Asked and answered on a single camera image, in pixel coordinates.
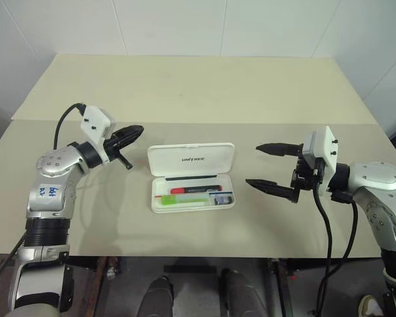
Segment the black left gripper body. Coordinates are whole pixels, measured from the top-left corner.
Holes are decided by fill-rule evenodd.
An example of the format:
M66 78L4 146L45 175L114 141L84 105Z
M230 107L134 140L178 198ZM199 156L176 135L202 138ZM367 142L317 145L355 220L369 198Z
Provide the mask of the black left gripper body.
M124 137L112 137L104 142L104 150L109 161L119 160L127 170L132 169L132 164L121 154L121 150L130 145L131 142Z

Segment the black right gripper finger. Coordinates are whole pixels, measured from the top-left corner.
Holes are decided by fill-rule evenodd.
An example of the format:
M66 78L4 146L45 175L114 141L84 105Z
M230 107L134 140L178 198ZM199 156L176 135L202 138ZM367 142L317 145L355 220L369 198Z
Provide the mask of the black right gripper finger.
M246 183L265 194L285 198L293 203L298 202L299 191L297 189L280 186L276 182L261 179L246 179Z
M299 157L302 155L303 144L293 145L289 143L266 143L256 146L256 150L273 156L293 156Z

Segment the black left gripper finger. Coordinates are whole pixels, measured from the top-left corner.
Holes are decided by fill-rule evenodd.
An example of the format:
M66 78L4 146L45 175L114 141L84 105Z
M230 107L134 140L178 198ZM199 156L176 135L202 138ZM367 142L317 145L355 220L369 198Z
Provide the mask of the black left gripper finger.
M144 131L141 125L130 125L117 130L118 137L140 137Z
M114 147L125 148L126 146L134 143L140 136L141 133L138 132L114 133Z

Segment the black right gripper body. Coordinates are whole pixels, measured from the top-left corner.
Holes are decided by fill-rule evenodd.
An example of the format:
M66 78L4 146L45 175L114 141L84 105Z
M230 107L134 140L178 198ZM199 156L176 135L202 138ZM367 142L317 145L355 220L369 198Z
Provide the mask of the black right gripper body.
M313 165L305 160L303 155L298 156L296 168L292 173L290 186L295 190L312 190L316 185L323 183L323 159L315 158Z

